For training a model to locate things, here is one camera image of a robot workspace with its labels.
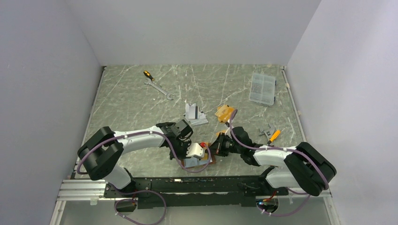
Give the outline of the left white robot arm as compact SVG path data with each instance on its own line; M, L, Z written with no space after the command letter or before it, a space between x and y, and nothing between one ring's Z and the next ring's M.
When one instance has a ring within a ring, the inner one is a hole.
M122 196L128 197L134 193L135 181L127 169L117 164L123 154L167 147L170 159L182 160L187 157L192 134L193 129L185 120L128 132L102 127L77 151L80 159L77 173L87 174L91 180L105 180Z

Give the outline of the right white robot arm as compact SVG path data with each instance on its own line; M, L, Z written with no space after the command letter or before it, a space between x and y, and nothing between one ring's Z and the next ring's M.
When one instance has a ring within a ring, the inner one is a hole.
M258 144L242 127L234 127L231 134L220 133L209 149L221 157L239 154L248 165L266 165L258 183L265 195L277 188L300 188L306 194L319 196L337 174L332 163L307 142L286 149Z

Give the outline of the brown leather card holder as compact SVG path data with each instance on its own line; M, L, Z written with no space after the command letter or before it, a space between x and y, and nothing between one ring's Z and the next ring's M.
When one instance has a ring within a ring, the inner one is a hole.
M216 163L215 157L214 156L212 156L212 157L209 156L208 151L205 148L205 145L204 145L203 149L205 150L206 153L205 153L205 156L202 159L197 159L197 158L194 158L194 157L185 158L185 159L182 160L183 166L186 167L186 168L193 168L193 167L205 165L208 161L209 161L210 165L211 164L215 164Z

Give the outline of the gold card stack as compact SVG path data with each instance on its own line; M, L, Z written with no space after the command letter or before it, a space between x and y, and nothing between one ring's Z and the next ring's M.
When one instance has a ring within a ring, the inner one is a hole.
M229 105L222 105L217 107L215 116L220 123L227 122L235 109Z

